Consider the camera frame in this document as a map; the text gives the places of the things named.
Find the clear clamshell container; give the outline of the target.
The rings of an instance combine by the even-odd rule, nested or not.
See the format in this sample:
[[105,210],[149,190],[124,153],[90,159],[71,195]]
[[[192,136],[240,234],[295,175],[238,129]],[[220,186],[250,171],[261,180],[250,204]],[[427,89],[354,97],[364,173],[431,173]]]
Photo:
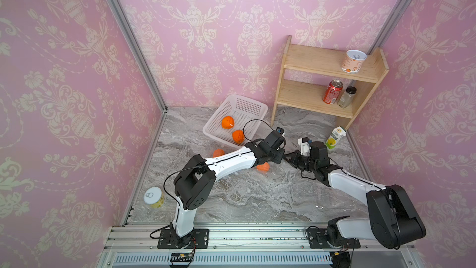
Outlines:
[[280,164],[276,164],[272,161],[266,162],[262,165],[256,165],[254,167],[258,172],[270,175],[270,176],[284,176],[295,169],[283,158]]
[[305,188],[301,195],[302,210],[312,216],[334,212],[338,208],[332,197],[332,190],[326,186],[311,186]]

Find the peeled orange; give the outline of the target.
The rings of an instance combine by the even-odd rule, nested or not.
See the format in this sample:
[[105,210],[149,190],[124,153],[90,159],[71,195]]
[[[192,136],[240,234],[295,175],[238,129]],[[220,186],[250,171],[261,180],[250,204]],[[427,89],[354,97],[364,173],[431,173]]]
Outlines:
[[231,116],[226,116],[222,119],[221,126],[226,130],[232,129],[235,126],[235,121]]
[[233,133],[232,133],[232,138],[233,138],[233,141],[235,144],[237,145],[241,145],[244,140],[245,140],[245,136],[244,136],[244,132],[243,130],[235,130]]

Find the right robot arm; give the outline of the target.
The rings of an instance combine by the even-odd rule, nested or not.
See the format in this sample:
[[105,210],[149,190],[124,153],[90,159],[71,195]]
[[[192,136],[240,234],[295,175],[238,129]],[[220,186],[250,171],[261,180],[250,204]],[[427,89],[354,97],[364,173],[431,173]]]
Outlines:
[[348,194],[368,209],[368,218],[339,217],[330,220],[327,243],[340,248],[359,239],[378,241],[387,249],[426,237],[426,227],[405,189],[385,186],[347,172],[328,155],[324,143],[305,141],[300,150],[287,153],[285,161],[315,181]]

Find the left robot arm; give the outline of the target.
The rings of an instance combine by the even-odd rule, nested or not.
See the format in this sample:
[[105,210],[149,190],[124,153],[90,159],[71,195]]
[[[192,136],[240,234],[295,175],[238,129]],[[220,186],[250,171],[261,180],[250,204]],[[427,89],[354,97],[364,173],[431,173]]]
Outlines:
[[174,180],[177,208],[172,229],[178,238],[192,233],[197,208],[209,197],[216,181],[235,172],[265,163],[280,164],[285,154],[284,130],[277,128],[265,138],[215,158],[193,156]]

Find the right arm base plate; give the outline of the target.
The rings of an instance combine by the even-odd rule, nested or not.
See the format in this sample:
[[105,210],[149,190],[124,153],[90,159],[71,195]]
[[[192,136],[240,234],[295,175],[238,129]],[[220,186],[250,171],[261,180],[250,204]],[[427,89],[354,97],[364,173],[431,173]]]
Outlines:
[[358,239],[343,238],[334,229],[317,228],[310,226],[304,232],[311,249],[359,249]]

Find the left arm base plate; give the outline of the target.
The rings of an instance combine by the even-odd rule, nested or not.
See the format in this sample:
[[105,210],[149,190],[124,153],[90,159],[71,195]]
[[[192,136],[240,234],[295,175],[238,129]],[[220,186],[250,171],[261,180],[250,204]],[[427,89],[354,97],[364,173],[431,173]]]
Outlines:
[[164,229],[158,239],[157,249],[207,249],[209,229],[194,229],[184,237],[179,237],[174,229]]

